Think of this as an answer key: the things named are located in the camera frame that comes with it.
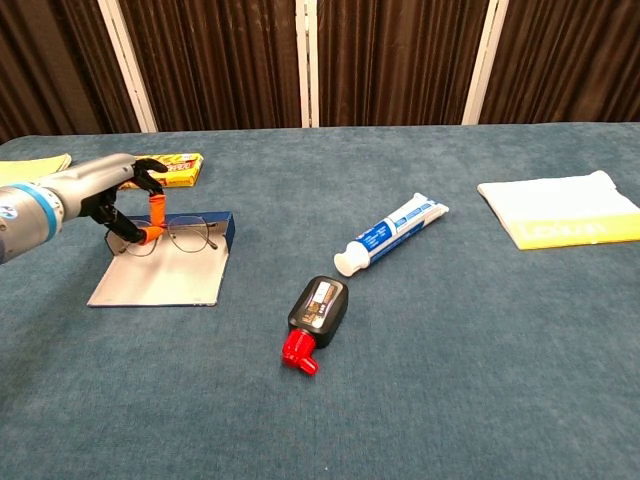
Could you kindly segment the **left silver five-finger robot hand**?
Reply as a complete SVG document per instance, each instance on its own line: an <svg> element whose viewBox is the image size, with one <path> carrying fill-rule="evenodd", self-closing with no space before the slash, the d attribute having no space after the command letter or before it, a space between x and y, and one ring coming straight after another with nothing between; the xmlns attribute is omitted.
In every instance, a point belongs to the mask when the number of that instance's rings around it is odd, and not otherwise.
<svg viewBox="0 0 640 480"><path fill-rule="evenodd" d="M162 194L161 184L150 171L166 173L168 167L150 157L136 159L119 153L81 163L62 172L49 188L64 208L63 220L90 217L129 244L145 245L153 239L116 207L118 189L131 182L151 196Z"/></svg>

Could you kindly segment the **wire-frame eyeglasses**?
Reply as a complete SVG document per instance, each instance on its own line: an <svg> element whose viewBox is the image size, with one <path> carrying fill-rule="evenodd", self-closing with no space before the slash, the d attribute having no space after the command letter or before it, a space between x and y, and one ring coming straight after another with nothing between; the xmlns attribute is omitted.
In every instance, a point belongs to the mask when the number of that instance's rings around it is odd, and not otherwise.
<svg viewBox="0 0 640 480"><path fill-rule="evenodd" d="M168 238L178 250L188 254L199 253L207 248L218 249L218 245L210 239L209 225L199 216L179 216L163 225L153 225L146 220L134 220L133 223L146 237L137 243L121 241L121 245L116 247L118 254L150 256L163 238Z"/></svg>

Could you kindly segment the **blue glasses case box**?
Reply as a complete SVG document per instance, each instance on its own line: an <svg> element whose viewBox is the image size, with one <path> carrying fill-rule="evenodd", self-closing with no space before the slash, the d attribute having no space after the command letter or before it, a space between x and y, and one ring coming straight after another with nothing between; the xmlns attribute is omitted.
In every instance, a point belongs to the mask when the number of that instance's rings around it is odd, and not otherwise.
<svg viewBox="0 0 640 480"><path fill-rule="evenodd" d="M89 298L91 307L214 306L235 235L230 211L176 213L202 217L210 227L210 239L218 249L188 254L163 238L147 257L118 254L122 240L113 232L105 235L112 260Z"/></svg>

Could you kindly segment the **pale yellow cloth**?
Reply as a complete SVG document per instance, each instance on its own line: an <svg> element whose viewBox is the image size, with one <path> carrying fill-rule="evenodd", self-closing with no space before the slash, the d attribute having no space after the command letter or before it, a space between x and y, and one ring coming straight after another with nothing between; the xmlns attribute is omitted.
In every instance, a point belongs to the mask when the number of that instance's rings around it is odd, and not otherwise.
<svg viewBox="0 0 640 480"><path fill-rule="evenodd" d="M69 153L29 160L0 160L0 187L32 182L40 177L67 169L72 163Z"/></svg>

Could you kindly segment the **yellow snack box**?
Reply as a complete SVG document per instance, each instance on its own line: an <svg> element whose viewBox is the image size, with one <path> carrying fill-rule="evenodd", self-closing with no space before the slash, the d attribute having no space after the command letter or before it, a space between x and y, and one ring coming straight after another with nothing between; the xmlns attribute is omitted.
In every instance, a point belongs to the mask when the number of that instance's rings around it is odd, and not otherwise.
<svg viewBox="0 0 640 480"><path fill-rule="evenodd" d="M141 158L156 160L167 167L166 172L149 172L162 189L193 187L200 175L204 160L200 153L145 154L136 157L137 160Z"/></svg>

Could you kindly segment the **dark brown curtain panel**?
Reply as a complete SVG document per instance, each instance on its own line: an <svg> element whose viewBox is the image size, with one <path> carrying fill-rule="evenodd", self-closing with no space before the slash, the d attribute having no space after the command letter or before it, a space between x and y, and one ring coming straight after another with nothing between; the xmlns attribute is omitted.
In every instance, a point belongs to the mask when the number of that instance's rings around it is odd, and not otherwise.
<svg viewBox="0 0 640 480"><path fill-rule="evenodd" d="M161 131L301 124L296 0L118 0Z"/></svg>
<svg viewBox="0 0 640 480"><path fill-rule="evenodd" d="M509 0L480 120L640 121L640 0Z"/></svg>
<svg viewBox="0 0 640 480"><path fill-rule="evenodd" d="M98 0L0 0L0 144L139 129Z"/></svg>
<svg viewBox="0 0 640 480"><path fill-rule="evenodd" d="M319 123L462 121L490 0L318 0Z"/></svg>

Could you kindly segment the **black bottle with red cap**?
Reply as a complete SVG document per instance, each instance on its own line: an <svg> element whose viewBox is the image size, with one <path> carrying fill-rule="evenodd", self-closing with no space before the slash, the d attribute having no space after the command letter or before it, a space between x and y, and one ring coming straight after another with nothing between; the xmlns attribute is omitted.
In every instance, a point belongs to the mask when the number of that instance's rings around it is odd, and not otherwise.
<svg viewBox="0 0 640 480"><path fill-rule="evenodd" d="M289 333L281 351L285 365L308 375L317 373L313 352L332 341L348 299L347 285L334 278L320 275L307 283L288 315Z"/></svg>

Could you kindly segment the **white blue toothpaste tube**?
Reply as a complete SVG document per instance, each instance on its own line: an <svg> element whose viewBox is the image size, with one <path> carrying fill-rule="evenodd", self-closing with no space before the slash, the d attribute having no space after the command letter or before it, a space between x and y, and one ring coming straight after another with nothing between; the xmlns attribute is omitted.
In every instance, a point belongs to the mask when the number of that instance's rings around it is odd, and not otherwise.
<svg viewBox="0 0 640 480"><path fill-rule="evenodd" d="M349 242L343 252L335 254L334 265L341 275L351 277L448 212L448 206L416 192L404 205Z"/></svg>

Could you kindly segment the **blue felt table cloth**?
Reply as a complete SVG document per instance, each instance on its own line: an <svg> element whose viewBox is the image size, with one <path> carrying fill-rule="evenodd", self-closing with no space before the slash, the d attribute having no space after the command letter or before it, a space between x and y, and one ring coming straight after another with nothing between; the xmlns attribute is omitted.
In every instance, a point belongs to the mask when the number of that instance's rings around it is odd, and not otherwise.
<svg viewBox="0 0 640 480"><path fill-rule="evenodd" d="M92 309L88 219L0 266L0 480L640 480L640 242L522 252L484 182L607 172L640 123L27 136L0 160L189 152L173 212L229 210L212 308ZM418 192L449 212L351 277L334 255ZM285 365L316 276L348 307Z"/></svg>

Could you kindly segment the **white yellow folded cloth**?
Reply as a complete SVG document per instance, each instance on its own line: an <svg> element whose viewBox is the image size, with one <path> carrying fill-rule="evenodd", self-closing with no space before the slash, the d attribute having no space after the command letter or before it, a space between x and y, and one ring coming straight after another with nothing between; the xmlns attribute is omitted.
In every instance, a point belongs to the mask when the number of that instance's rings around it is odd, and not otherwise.
<svg viewBox="0 0 640 480"><path fill-rule="evenodd" d="M640 241L640 207L602 170L477 190L520 250Z"/></svg>

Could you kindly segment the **white partition frame post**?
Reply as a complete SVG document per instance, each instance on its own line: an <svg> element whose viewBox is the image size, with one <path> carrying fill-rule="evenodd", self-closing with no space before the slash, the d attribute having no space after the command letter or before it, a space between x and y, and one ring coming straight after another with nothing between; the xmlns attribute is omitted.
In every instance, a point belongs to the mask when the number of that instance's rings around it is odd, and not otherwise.
<svg viewBox="0 0 640 480"><path fill-rule="evenodd" d="M477 125L482 113L510 0L489 0L461 120Z"/></svg>
<svg viewBox="0 0 640 480"><path fill-rule="evenodd" d="M318 0L295 0L301 125L320 126Z"/></svg>
<svg viewBox="0 0 640 480"><path fill-rule="evenodd" d="M97 0L129 99L143 133L158 127L119 0Z"/></svg>

